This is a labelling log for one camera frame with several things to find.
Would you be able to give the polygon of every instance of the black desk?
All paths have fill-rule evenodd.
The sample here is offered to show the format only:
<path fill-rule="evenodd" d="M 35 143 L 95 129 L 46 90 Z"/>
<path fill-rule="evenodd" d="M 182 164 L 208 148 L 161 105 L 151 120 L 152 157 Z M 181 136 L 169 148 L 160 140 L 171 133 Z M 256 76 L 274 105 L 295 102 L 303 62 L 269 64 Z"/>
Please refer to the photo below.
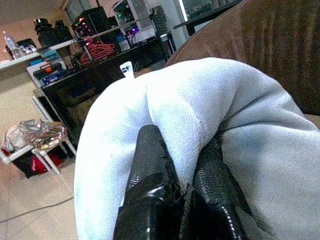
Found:
<path fill-rule="evenodd" d="M 152 38 L 36 89 L 33 93 L 53 120 L 65 124 L 70 139 L 77 145 L 85 118 L 95 99 L 110 84 L 124 78 L 120 65 L 131 61 L 133 67 L 137 63 L 137 69 L 141 69 L 161 60 L 167 60 L 168 56 L 161 44 L 163 43 L 159 38 Z"/>
<path fill-rule="evenodd" d="M 189 21 L 185 21 L 183 23 L 180 23 L 176 26 L 173 27 L 173 29 L 177 29 L 183 26 L 186 26 L 186 29 L 188 31 L 189 36 L 195 34 L 196 30 L 195 30 L 195 26 L 205 23 L 209 20 L 215 19 L 216 17 L 218 17 L 219 15 L 223 14 L 225 11 L 227 11 L 228 9 L 232 8 L 233 6 L 237 5 L 238 3 L 240 3 L 242 0 L 235 0 L 233 2 L 227 3 L 221 7 L 215 8 L 211 11 L 208 11 L 206 13 L 203 13 L 197 17 L 192 18 Z"/>

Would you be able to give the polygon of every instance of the brown upholstery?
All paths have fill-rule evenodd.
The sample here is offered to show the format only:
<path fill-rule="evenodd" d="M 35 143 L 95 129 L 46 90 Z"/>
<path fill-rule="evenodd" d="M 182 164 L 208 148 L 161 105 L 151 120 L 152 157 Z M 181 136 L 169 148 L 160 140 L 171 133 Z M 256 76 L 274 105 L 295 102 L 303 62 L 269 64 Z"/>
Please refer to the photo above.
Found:
<path fill-rule="evenodd" d="M 234 59 L 276 79 L 304 113 L 320 115 L 320 1 L 244 0 L 168 61 Z"/>

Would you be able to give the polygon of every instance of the tile floor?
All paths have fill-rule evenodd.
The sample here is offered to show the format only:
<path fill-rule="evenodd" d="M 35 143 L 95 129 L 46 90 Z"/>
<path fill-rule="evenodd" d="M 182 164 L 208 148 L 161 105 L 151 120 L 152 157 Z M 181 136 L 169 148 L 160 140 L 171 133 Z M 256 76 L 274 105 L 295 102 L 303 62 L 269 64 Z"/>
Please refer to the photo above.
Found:
<path fill-rule="evenodd" d="M 320 128 L 320 116 L 306 116 Z M 29 179 L 13 164 L 0 161 L 0 221 L 56 204 L 73 196 L 75 161 L 67 159 L 61 174 Z M 74 202 L 39 210 L 0 223 L 0 240 L 76 240 Z"/>

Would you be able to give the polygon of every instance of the computer case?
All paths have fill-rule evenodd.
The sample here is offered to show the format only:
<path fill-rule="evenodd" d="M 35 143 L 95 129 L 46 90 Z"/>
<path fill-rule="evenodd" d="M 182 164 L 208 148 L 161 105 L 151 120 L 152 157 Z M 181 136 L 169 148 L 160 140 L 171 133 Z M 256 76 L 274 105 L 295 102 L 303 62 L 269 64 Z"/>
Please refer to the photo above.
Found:
<path fill-rule="evenodd" d="M 111 29 L 108 17 L 102 6 L 84 10 L 74 21 L 72 28 L 81 37 L 92 36 Z M 114 44 L 114 52 L 121 52 L 114 32 L 99 37 L 104 44 Z"/>
<path fill-rule="evenodd" d="M 151 14 L 150 6 L 145 0 L 120 0 L 113 6 L 113 12 L 119 26 Z M 145 41 L 156 35 L 150 19 L 138 21 L 131 28 L 137 28 L 138 30 L 134 34 L 135 43 Z M 129 35 L 128 32 L 130 30 L 130 27 L 121 29 L 122 33 L 126 36 Z"/>

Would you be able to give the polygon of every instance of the shelf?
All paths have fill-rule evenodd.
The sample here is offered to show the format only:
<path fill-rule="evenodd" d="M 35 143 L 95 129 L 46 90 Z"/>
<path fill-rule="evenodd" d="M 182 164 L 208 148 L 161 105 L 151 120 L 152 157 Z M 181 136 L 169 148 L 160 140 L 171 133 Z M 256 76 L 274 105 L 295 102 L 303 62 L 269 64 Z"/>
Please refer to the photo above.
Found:
<path fill-rule="evenodd" d="M 71 45 L 72 43 L 74 43 L 74 39 L 59 43 L 57 45 L 51 46 L 50 48 L 53 49 L 53 50 L 58 50 L 58 49 L 62 49 L 64 47 L 67 47 L 67 46 Z M 6 61 L 6 62 L 3 62 L 3 63 L 0 62 L 0 71 L 4 70 L 4 69 L 7 69 L 7 68 L 10 68 L 10 67 L 12 67 L 14 65 L 18 65 L 18 64 L 21 64 L 23 62 L 29 61 L 31 59 L 37 58 L 39 56 L 41 56 L 41 55 L 38 52 L 34 52 L 34 53 L 29 54 L 29 55 L 19 57 L 19 58 L 15 59 L 15 60 Z"/>

